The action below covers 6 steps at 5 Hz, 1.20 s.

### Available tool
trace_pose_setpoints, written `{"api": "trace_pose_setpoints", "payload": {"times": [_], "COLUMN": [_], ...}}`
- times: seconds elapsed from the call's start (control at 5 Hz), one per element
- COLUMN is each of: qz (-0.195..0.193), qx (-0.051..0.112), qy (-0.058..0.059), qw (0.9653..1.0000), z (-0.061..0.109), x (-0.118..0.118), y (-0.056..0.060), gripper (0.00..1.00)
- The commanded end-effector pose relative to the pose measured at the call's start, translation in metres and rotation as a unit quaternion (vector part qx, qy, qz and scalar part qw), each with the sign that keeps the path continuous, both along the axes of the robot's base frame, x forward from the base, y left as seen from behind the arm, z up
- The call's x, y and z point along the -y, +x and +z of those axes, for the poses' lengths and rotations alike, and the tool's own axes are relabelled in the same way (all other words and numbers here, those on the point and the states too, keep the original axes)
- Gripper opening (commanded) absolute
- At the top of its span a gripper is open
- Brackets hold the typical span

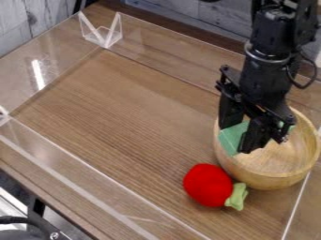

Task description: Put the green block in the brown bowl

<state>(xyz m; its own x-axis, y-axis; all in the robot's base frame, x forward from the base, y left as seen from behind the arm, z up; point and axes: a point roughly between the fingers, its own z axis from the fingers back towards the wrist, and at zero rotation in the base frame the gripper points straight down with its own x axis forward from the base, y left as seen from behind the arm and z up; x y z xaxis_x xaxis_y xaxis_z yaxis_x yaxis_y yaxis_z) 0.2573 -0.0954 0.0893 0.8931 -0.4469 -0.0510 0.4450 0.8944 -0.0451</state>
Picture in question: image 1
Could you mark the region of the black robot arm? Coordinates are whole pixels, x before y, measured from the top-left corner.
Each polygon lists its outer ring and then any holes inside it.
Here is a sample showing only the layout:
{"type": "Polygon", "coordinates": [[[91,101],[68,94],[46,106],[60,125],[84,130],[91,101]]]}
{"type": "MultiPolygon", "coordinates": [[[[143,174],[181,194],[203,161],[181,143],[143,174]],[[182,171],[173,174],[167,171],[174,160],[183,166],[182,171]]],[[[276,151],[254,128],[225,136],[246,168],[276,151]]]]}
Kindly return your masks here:
{"type": "Polygon", "coordinates": [[[250,153],[270,141],[284,143],[297,120],[286,103],[293,89],[312,84],[296,80],[309,57],[304,46],[316,41],[320,28],[317,0],[252,0],[252,34],[239,70],[225,65],[215,88],[221,92],[221,131],[233,135],[235,151],[250,153]]]}

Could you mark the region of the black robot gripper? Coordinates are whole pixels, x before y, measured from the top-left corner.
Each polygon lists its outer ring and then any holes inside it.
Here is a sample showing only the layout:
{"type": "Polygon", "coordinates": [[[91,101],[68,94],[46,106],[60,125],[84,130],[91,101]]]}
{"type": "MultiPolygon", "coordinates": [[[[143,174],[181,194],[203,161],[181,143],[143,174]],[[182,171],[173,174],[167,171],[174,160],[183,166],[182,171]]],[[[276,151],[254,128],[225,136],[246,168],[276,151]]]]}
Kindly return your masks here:
{"type": "Polygon", "coordinates": [[[297,52],[261,52],[246,47],[242,69],[223,65],[215,88],[221,92],[218,126],[238,125],[245,117],[250,123],[241,135],[238,152],[249,154],[265,148],[269,141],[288,140],[296,117],[286,103],[292,90],[292,74],[297,73],[297,52]]]}

